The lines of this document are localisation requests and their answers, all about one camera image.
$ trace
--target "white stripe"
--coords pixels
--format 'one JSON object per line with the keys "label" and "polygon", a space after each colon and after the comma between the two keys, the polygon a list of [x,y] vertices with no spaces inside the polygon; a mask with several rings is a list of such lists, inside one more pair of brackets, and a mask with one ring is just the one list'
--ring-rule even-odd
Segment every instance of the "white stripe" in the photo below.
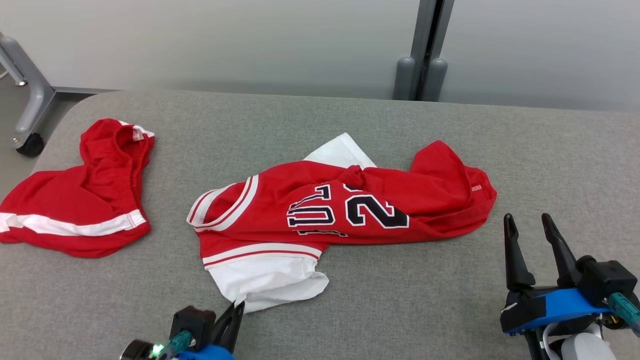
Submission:
{"label": "white stripe", "polygon": [[[211,204],[213,203],[213,200],[215,200],[220,194],[222,194],[223,192],[225,192],[226,189],[230,188],[232,185],[235,184],[229,184],[226,185],[224,188],[222,189],[217,189],[214,190],[213,192],[210,192],[205,198],[204,200],[202,200],[202,202],[200,203],[200,205],[198,205],[198,209],[196,209],[196,216],[193,217],[193,221],[190,222],[189,224],[191,225],[209,225],[209,224],[213,224],[214,222],[216,222],[218,219],[213,220],[212,222],[209,222],[207,224],[203,224],[204,223],[204,219],[207,216],[207,211],[209,210],[209,208],[211,207]],[[236,202],[239,202],[240,199],[242,199],[242,196],[244,195],[244,193],[246,192],[246,187],[247,185],[245,184],[244,189],[242,190],[242,193],[240,194],[240,197],[236,200]]]}
{"label": "white stripe", "polygon": [[[228,229],[231,225],[233,225],[234,222],[236,222],[236,220],[240,217],[240,215],[244,213],[244,211],[247,209],[249,204],[251,204],[251,201],[253,200],[253,197],[255,196],[255,193],[257,191],[258,191],[258,175],[254,175],[246,180],[243,193],[238,197],[238,199],[233,204],[233,206],[228,208],[227,211],[216,220],[213,220],[208,224],[203,224],[203,225],[208,225],[207,227],[201,227],[199,229],[195,229],[195,231],[198,231],[198,232],[205,231],[205,230],[224,231]],[[217,222],[219,222],[221,219],[224,219],[225,217],[227,218],[224,221],[217,224]]]}
{"label": "white stripe", "polygon": [[511,305],[509,305],[509,306],[505,307],[504,309],[500,310],[500,314],[502,314],[503,312],[505,312],[505,311],[507,311],[507,310],[511,310],[511,308],[512,308],[512,307],[514,307],[514,306],[516,306],[516,305],[518,305],[518,303],[517,303],[517,302],[514,302],[513,304],[511,304]]}
{"label": "white stripe", "polygon": [[313,247],[305,246],[305,245],[290,244],[290,243],[261,243],[261,244],[253,244],[253,245],[238,247],[236,249],[221,252],[220,254],[217,254],[217,255],[202,258],[202,263],[203,264],[212,263],[214,261],[230,258],[232,256],[248,254],[256,251],[273,251],[273,252],[302,251],[302,252],[308,252],[309,254],[313,254],[317,257],[320,257],[320,255],[322,255],[322,252],[320,250],[315,249]]}
{"label": "white stripe", "polygon": [[208,192],[205,192],[204,194],[200,195],[196,201],[193,203],[191,210],[189,210],[189,215],[187,215],[187,223],[191,224],[191,222],[189,221],[191,219],[191,217],[193,216],[193,212],[196,210],[196,206],[198,206],[198,204],[200,203],[200,200],[202,200],[202,198],[204,197],[204,195],[207,195],[209,192],[214,192],[217,189],[213,189],[213,190],[209,190]]}
{"label": "white stripe", "polygon": [[207,265],[204,267],[204,270],[208,270],[211,268],[216,268],[218,266],[222,266],[222,265],[226,265],[226,264],[231,264],[231,263],[235,263],[236,261],[242,261],[242,260],[247,260],[247,259],[255,259],[255,258],[263,258],[266,256],[277,256],[277,257],[284,257],[284,258],[304,258],[304,259],[309,259],[311,261],[314,262],[314,265],[318,263],[318,259],[314,258],[311,255],[307,255],[307,254],[288,254],[286,252],[265,252],[262,254],[251,254],[251,255],[247,255],[247,256],[238,256],[237,258],[233,258],[233,259],[229,259],[229,260],[225,260],[225,261],[220,261],[219,263],[215,263],[215,264],[211,264],[211,265]]}
{"label": "white stripe", "polygon": [[147,222],[140,210],[136,209],[128,214],[123,214],[91,225],[76,225],[70,222],[53,220],[42,215],[18,215],[12,213],[0,213],[0,233],[10,231],[11,227],[26,227],[38,234],[51,234],[60,236],[104,236],[123,230],[131,230]]}
{"label": "white stripe", "polygon": [[[120,125],[122,126],[127,126],[127,125],[131,125],[128,122],[124,122],[124,121],[120,121],[118,120],[118,122],[120,123]],[[156,134],[152,133],[151,131],[147,131],[145,130],[142,126],[140,125],[133,125],[133,141],[140,141],[140,140],[144,140],[145,137],[142,136],[142,134],[147,134],[148,137],[152,138],[154,137]]]}

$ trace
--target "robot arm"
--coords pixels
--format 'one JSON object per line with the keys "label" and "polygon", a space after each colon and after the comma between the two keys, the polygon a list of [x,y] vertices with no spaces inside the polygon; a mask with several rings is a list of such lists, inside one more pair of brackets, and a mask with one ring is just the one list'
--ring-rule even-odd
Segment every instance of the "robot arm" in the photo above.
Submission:
{"label": "robot arm", "polygon": [[[576,260],[549,214],[542,214],[542,223],[556,259],[557,286],[534,287],[515,221],[511,214],[504,216],[509,293],[500,314],[502,331],[524,335],[532,360],[615,360],[601,326],[630,327],[640,337],[636,277],[617,261]],[[552,336],[568,337],[550,342]]]}
{"label": "robot arm", "polygon": [[213,311],[185,307],[173,316],[166,346],[134,340],[120,360],[234,360],[244,302],[231,304],[216,321]]}

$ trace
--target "teal connector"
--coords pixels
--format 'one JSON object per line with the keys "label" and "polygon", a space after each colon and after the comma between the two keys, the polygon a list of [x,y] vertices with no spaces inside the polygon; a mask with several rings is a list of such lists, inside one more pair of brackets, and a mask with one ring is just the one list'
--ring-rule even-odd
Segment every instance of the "teal connector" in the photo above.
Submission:
{"label": "teal connector", "polygon": [[170,360],[177,357],[179,353],[189,348],[191,339],[192,337],[190,332],[187,330],[182,331],[180,334],[174,336],[173,339],[169,340],[169,343],[164,349],[162,349],[156,359]]}
{"label": "teal connector", "polygon": [[640,338],[640,310],[621,293],[613,293],[609,297],[608,305],[611,311],[629,324],[634,334]]}

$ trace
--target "gray pole base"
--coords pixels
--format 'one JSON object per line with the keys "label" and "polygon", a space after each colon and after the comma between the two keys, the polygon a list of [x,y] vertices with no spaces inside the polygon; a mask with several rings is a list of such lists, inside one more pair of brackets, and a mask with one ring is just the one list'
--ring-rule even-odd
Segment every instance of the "gray pole base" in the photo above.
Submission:
{"label": "gray pole base", "polygon": [[29,81],[29,102],[15,126],[15,134],[11,139],[12,147],[17,149],[24,145],[24,142],[38,124],[42,114],[53,99],[55,91],[17,41],[0,34],[0,48],[8,55],[18,70],[22,72],[24,75],[22,81],[25,79]]}
{"label": "gray pole base", "polygon": [[422,87],[422,101],[440,100],[440,91],[447,74],[447,61],[444,59],[433,59],[429,62],[427,76]]}
{"label": "gray pole base", "polygon": [[13,60],[7,55],[7,53],[0,47],[0,64],[6,69],[6,71],[11,75],[15,84],[18,85],[20,83],[26,84],[27,82],[24,80],[24,76],[20,73],[17,67],[13,64]]}
{"label": "gray pole base", "polygon": [[415,60],[413,58],[405,57],[398,60],[393,100],[411,100],[414,71]]}

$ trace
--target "metal frame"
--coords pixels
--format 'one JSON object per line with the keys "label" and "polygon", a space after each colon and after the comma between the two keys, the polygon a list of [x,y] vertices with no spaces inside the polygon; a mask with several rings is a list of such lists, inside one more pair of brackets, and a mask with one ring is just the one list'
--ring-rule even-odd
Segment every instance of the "metal frame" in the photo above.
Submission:
{"label": "metal frame", "polygon": [[11,75],[13,80],[15,80],[16,86],[24,86],[27,84],[27,81],[24,79],[24,76],[18,70],[17,67],[13,64],[13,60],[7,55],[7,53],[0,47],[0,64],[4,67],[4,69]]}
{"label": "metal frame", "polygon": [[438,25],[433,37],[431,52],[429,53],[427,72],[422,84],[421,101],[438,101],[440,99],[440,92],[442,91],[442,85],[449,66],[447,60],[440,57],[440,51],[442,51],[442,44],[449,26],[453,3],[454,0],[442,0]]}
{"label": "metal frame", "polygon": [[415,100],[429,43],[429,32],[434,19],[436,3],[437,0],[420,0],[413,33],[411,55],[401,58],[397,63],[394,100]]}
{"label": "metal frame", "polygon": [[109,90],[109,89],[92,89],[92,88],[70,88],[66,86],[54,86],[53,90],[57,93],[65,93],[65,94],[90,94],[97,95],[103,94],[105,92],[114,92],[119,90]]}
{"label": "metal frame", "polygon": [[11,141],[12,147],[18,149],[24,145],[40,121],[42,114],[53,100],[55,91],[17,41],[2,36],[0,33],[0,49],[6,56],[5,60],[15,64],[15,67],[10,71],[15,71],[15,75],[23,75],[22,79],[29,81],[29,102],[27,102],[27,106],[15,126],[15,134]]}

